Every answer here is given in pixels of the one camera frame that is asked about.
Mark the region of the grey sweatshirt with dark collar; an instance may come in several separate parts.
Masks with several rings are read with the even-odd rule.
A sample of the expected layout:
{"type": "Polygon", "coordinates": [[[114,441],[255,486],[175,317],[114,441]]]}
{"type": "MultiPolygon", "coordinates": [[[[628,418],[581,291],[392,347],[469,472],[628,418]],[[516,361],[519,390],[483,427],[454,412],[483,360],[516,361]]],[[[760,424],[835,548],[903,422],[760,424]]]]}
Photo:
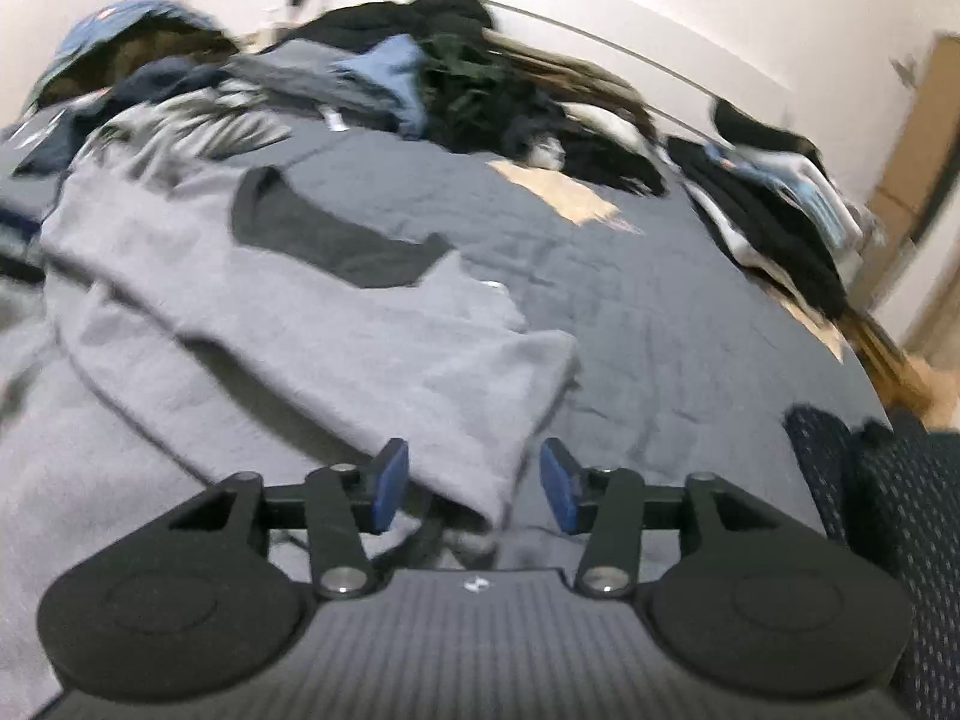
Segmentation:
{"type": "Polygon", "coordinates": [[[60,572],[241,470],[301,478],[410,445],[421,488],[500,525],[574,341],[448,252],[358,288],[248,244],[280,176],[151,107],[89,138],[46,221],[47,280],[2,293],[2,712],[57,689],[37,603],[60,572]]]}

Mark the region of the stack of folded clothes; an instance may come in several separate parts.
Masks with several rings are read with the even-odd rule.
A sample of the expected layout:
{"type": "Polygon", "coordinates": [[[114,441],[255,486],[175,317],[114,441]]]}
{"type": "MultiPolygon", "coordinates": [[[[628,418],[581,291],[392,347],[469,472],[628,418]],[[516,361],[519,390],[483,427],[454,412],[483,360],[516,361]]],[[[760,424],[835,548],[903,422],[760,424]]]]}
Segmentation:
{"type": "Polygon", "coordinates": [[[731,259],[781,284],[797,302],[835,320],[850,309],[853,263],[878,231],[877,218],[839,190],[809,138],[771,127],[718,98],[718,136],[667,138],[701,216],[731,259]]]}

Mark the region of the black clothes pile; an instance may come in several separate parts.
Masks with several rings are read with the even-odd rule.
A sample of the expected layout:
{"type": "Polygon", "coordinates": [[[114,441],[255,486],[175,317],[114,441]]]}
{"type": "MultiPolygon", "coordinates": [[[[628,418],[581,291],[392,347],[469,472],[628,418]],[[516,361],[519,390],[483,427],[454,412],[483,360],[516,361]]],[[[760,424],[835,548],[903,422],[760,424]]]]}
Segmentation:
{"type": "Polygon", "coordinates": [[[420,140],[455,153],[489,151],[524,166],[625,192],[664,193],[664,179],[644,154],[574,122],[565,106],[592,104],[620,114],[651,140],[656,135],[638,93],[594,65],[539,52],[496,31],[480,0],[370,2],[327,11],[286,37],[364,54],[387,37],[408,34],[425,59],[418,91],[427,111],[420,140]]]}

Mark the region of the grey quilted bedspread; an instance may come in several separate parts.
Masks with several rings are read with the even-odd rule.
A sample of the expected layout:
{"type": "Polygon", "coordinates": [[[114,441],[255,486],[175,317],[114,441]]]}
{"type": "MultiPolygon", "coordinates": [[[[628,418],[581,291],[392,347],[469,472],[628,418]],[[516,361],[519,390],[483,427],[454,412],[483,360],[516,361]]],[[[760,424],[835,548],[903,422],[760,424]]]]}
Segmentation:
{"type": "Polygon", "coordinates": [[[364,543],[374,561],[574,569],[583,545],[558,530],[540,489],[551,437],[586,465],[651,484],[715,473],[820,525],[784,413],[805,403],[859,424],[880,401],[853,355],[828,351],[743,276],[680,185],[662,197],[607,190],[573,220],[480,154],[277,115],[290,137],[220,158],[281,179],[274,210],[242,209],[244,242],[368,289],[407,286],[452,252],[503,288],[527,327],[574,341],[573,372],[524,449],[503,522],[421,488],[410,454],[400,511],[364,543]]]}

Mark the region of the dark dotted folded garment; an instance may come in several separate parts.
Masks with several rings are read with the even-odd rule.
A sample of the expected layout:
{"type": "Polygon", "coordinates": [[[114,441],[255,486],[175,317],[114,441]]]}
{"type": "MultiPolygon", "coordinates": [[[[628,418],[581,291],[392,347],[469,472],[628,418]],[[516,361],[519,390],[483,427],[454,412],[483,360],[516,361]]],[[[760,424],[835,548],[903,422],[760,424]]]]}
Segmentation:
{"type": "Polygon", "coordinates": [[[907,411],[850,427],[809,405],[782,426],[827,535],[908,592],[913,632],[893,692],[914,717],[957,717],[958,434],[907,411]]]}

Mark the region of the crumpled grey garment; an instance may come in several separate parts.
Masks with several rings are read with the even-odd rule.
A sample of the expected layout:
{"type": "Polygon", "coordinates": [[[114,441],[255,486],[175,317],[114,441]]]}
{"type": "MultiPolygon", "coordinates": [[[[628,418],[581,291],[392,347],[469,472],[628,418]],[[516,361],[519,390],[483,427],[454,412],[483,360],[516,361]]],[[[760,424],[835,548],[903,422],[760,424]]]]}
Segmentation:
{"type": "Polygon", "coordinates": [[[137,153],[162,146],[206,160],[254,151],[290,137],[291,128],[267,103],[260,86],[226,80],[160,103],[135,104],[89,135],[78,158],[111,143],[137,153]]]}

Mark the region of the blue folded shirt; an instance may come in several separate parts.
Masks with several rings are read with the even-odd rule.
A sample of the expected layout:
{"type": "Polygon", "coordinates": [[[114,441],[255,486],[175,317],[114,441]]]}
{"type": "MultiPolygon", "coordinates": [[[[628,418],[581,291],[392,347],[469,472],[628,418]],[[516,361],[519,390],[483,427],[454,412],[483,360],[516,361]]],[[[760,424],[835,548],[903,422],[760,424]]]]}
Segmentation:
{"type": "Polygon", "coordinates": [[[423,59],[425,54],[412,36],[396,34],[364,54],[337,60],[334,71],[381,99],[402,137],[420,140],[427,126],[427,111],[418,91],[423,59]]]}

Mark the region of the navy blue garment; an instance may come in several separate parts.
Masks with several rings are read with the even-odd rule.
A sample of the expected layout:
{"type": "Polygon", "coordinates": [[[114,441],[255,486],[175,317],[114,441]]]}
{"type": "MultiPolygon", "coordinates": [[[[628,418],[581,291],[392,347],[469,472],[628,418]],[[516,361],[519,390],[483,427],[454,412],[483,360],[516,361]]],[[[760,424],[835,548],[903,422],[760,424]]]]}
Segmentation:
{"type": "Polygon", "coordinates": [[[70,166],[86,138],[101,125],[137,104],[156,104],[179,94],[213,88],[229,73],[223,65],[195,64],[187,57],[164,57],[140,67],[93,103],[65,112],[52,132],[14,168],[15,176],[44,177],[70,166]]]}

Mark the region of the brown jacket with blue cloth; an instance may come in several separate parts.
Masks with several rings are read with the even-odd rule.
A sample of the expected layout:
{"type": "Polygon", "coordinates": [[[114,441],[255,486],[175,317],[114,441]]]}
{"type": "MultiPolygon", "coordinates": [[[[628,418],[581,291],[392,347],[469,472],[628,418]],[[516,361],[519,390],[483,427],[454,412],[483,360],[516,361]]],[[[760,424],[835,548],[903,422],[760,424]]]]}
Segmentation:
{"type": "Polygon", "coordinates": [[[203,64],[238,52],[238,43],[212,16],[174,0],[119,0],[76,21],[32,85],[23,109],[43,109],[112,86],[166,57],[203,64]]]}

